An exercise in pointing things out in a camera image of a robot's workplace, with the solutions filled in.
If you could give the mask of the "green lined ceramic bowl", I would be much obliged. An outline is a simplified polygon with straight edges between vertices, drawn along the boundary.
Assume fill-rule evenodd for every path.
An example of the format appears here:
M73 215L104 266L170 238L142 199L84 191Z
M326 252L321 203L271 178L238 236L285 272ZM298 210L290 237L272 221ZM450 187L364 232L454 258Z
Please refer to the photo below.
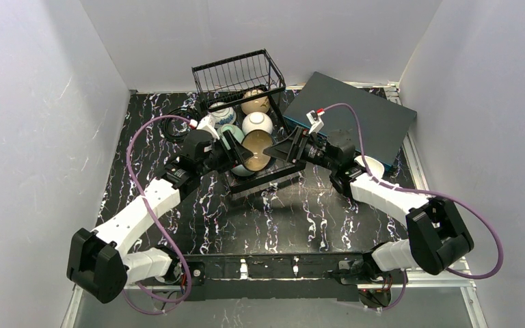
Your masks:
M255 174L255 172L247 169L244 165L237 165L231 169L231 172L240 177L248 177Z

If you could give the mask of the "dark blue glazed bowl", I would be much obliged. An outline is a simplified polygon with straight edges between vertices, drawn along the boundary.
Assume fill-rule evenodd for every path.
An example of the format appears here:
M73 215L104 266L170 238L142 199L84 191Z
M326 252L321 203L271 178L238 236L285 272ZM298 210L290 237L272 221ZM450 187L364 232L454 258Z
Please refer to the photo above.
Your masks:
M254 130L248 133L242 141L242 146L253 155L244 162L244 167L252 172L264 170L271 161L271 157L264 154L264 150L273 144L272 136L266 131Z

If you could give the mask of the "white ribbed ceramic bowl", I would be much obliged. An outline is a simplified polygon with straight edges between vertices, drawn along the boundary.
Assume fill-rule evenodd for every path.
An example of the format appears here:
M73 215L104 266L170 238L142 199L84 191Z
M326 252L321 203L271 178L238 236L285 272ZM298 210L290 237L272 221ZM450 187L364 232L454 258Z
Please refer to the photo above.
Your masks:
M243 119L241 129L245 135L257 130L272 134L273 122L266 113L253 112L246 115Z

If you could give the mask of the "black wire dish rack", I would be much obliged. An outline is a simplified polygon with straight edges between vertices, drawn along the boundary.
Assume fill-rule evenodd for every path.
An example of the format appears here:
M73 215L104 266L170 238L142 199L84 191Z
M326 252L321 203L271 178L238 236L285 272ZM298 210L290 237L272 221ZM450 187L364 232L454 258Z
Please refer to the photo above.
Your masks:
M223 105L228 105L237 113L236 123L242 125L246 114L241 105L267 99L271 107L268 116L273 124L273 140L280 141L292 131L293 125L287 123L283 116L284 109L279 105L286 83L267 50L235 55L195 66L191 70L200 113L221 110ZM251 176L239 177L231 172L226 172L224 176L231 194L239 197L272 186L282 188L289 185L303 169L301 165L272 159L263 170Z

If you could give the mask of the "orange bowl white inside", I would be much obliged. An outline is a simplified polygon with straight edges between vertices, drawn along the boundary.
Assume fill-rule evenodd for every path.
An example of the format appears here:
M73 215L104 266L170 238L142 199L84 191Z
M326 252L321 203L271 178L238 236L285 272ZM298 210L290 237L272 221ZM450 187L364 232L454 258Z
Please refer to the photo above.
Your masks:
M384 165L373 157L360 155L355 157L354 161L376 178L382 178L385 173Z

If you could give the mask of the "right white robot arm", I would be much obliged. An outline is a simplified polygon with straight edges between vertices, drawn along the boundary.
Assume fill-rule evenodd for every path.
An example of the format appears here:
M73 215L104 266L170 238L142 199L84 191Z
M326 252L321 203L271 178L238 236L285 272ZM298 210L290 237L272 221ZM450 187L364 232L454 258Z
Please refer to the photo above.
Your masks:
M421 268L437 275L474 249L474 241L455 203L445 197L402 192L396 185L366 169L353 142L333 140L297 127L286 139L264 149L264 154L287 163L313 163L331 171L337 192L391 216L407 229L407 239L380 243L330 276L375 279L397 269Z

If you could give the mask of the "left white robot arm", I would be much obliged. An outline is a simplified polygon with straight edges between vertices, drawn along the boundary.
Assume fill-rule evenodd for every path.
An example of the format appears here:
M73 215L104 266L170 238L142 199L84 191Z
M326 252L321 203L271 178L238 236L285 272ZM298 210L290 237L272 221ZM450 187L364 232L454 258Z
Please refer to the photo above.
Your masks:
M132 254L135 241L194 192L203 176L226 172L252 156L229 132L218 137L192 130L132 202L93 230L81 228L73 234L67 278L99 302L109 303L128 284L166 275L172 261L182 259L181 251L152 248Z

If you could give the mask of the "pale green ceramic bowl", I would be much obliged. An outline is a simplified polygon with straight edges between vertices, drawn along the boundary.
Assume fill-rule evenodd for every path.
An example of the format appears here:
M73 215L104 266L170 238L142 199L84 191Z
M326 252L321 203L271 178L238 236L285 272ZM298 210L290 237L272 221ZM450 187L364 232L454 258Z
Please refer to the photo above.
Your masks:
M230 148L230 144L228 143L228 141L226 140L226 137L224 136L225 131L229 131L232 134L232 136L238 141L238 143L242 144L245 138L243 131L237 125L224 124L217 129L217 132L221 140L223 141L223 144L225 145L227 149Z

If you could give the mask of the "blue white patterned bowl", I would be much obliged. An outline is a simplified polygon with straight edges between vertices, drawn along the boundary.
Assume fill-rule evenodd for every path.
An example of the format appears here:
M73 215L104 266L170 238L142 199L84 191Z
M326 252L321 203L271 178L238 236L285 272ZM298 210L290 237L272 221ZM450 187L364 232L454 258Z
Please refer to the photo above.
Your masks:
M211 109L211 115L215 118L215 128L236 122L237 114L234 107L228 106L225 102L215 102L209 109Z

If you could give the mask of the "beige ceramic bowl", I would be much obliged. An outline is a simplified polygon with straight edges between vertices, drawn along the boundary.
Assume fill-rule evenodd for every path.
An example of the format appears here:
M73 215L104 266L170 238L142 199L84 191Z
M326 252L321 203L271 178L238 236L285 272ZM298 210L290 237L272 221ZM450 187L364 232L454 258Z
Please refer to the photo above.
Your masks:
M260 89L246 91L243 95L243 99L251 98L263 94L264 91ZM245 115L251 113L267 113L270 110L270 103L268 96L261 96L253 100L243 102L241 104L241 110Z

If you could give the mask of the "grey teal network switch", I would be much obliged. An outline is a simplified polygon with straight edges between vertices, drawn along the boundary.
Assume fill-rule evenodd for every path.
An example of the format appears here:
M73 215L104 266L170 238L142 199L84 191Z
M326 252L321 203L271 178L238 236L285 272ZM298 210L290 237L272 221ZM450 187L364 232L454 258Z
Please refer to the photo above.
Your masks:
M309 127L306 117L309 111L336 103L347 103L353 108L360 121L366 155L377 159L387 169L392 167L417 112L365 89L314 72L287 106L284 117Z

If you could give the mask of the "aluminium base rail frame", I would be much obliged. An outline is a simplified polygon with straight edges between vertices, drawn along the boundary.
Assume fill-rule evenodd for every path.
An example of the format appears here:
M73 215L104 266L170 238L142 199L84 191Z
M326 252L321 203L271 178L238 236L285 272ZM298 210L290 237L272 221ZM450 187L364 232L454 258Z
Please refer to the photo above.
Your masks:
M349 254L195 256L189 298L169 311L136 286L103 304L75 288L64 327L485 327L474 284L448 273L399 272L392 286L328 271Z

